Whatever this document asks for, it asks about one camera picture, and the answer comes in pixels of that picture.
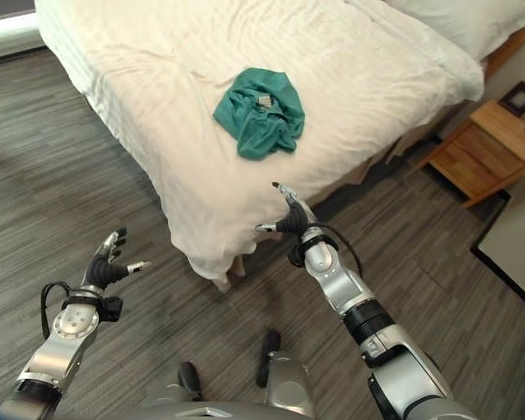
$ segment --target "bed frame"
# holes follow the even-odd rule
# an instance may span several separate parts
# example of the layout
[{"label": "bed frame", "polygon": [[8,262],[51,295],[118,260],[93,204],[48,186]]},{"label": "bed frame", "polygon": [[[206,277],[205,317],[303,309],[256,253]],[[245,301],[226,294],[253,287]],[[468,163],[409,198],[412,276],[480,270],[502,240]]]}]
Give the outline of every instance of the bed frame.
[{"label": "bed frame", "polygon": [[[490,78],[511,59],[515,53],[517,53],[522,46],[525,45],[525,27],[512,34],[509,39],[500,48],[491,53],[487,59],[485,80],[488,81]],[[343,185],[352,184],[359,185],[368,174],[369,169],[376,163],[385,160],[388,163],[393,157],[401,156],[410,146],[417,143],[418,141],[427,138],[432,133],[439,132],[465,105],[467,101],[446,107],[442,109],[430,122],[420,127],[416,127],[409,131],[407,134],[399,138],[396,143],[385,150],[372,156],[363,164],[354,168],[347,175],[336,181],[335,183],[325,187],[321,192],[311,197],[308,202],[310,205],[317,204],[325,200],[331,193],[336,191]],[[262,234],[257,238],[257,242],[266,241],[268,239],[281,239],[281,234]],[[244,277],[246,275],[245,266],[243,265],[242,255],[238,255],[229,271],[228,274],[232,274],[238,277]],[[231,283],[227,276],[223,278],[213,280],[214,284],[220,289],[220,291],[228,291],[231,287]]]}]

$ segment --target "mattress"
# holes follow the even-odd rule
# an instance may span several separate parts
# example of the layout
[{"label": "mattress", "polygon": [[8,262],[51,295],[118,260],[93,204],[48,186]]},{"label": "mattress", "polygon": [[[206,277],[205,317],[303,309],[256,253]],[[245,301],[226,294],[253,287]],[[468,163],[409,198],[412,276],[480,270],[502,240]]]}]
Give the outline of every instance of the mattress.
[{"label": "mattress", "polygon": [[[171,242],[208,279],[255,250],[253,226],[308,198],[443,106],[477,99],[479,65],[380,0],[37,0],[75,87],[148,173]],[[286,72],[304,133],[292,154],[237,155],[212,118],[248,67]]]}]

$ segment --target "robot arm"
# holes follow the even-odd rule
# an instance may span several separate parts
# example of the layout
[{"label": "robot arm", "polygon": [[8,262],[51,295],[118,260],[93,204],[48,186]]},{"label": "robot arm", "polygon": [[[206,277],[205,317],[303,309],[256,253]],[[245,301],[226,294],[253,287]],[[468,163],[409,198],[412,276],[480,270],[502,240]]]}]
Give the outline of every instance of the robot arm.
[{"label": "robot arm", "polygon": [[10,395],[0,405],[0,418],[46,420],[52,417],[60,398],[78,371],[86,349],[94,342],[102,321],[116,322],[123,308],[119,297],[103,298],[109,284],[148,267],[150,262],[129,266],[112,262],[125,243],[126,228],[113,232],[97,249],[78,290],[67,290],[61,311],[48,331],[45,342],[33,354],[17,377]]},{"label": "robot arm", "polygon": [[290,212],[279,222],[259,225],[256,230],[298,235],[299,244],[290,260],[317,280],[358,344],[361,358],[373,369],[367,383],[383,418],[427,420],[453,415],[451,418],[476,419],[453,401],[439,369],[383,309],[361,276],[342,264],[336,244],[307,204],[287,186],[273,186],[285,196]]}]

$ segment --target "green towel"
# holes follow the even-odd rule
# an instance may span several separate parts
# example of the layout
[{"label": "green towel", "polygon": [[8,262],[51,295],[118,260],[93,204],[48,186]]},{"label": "green towel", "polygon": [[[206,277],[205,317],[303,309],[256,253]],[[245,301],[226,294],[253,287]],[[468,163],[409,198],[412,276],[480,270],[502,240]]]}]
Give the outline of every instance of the green towel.
[{"label": "green towel", "polygon": [[240,156],[260,160],[277,150],[293,152],[305,114],[286,73],[262,68],[241,72],[213,113],[237,140]]}]

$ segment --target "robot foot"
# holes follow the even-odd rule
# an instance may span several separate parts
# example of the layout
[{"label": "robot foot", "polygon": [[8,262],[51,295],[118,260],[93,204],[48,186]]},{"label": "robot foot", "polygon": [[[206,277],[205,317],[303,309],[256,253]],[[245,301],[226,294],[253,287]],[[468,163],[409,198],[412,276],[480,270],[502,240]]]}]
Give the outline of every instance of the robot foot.
[{"label": "robot foot", "polygon": [[262,342],[262,354],[259,370],[256,375],[256,384],[260,388],[266,387],[269,380],[270,353],[280,350],[280,333],[269,330]]},{"label": "robot foot", "polygon": [[190,394],[193,401],[202,401],[199,375],[190,361],[180,364],[177,377],[179,385]]}]

